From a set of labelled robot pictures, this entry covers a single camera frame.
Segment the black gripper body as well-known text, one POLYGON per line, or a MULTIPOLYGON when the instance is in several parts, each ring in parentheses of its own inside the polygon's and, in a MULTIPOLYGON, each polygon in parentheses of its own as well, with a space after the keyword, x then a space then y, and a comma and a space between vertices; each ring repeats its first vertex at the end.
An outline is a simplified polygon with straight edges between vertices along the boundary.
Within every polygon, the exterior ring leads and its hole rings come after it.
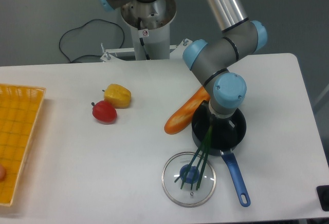
POLYGON ((212 131, 219 130, 233 130, 235 128, 235 122, 232 121, 232 116, 216 116, 215 114, 210 115, 210 124, 212 131))

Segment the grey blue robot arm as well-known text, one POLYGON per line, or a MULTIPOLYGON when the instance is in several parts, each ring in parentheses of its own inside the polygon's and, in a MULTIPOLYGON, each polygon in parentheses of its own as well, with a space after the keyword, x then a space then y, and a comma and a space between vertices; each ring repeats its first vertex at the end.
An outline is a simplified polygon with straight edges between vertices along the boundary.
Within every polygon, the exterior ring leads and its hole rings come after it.
MULTIPOLYGON (((120 9, 131 29, 137 60, 167 59, 169 28, 176 15, 175 0, 99 0, 107 11, 120 9)), ((242 103, 246 85, 228 67, 262 48, 267 31, 249 20, 240 0, 207 0, 222 31, 215 44, 197 40, 187 46, 182 58, 202 87, 166 122, 164 131, 176 134, 186 128, 203 100, 211 114, 220 119, 233 115, 242 103)))

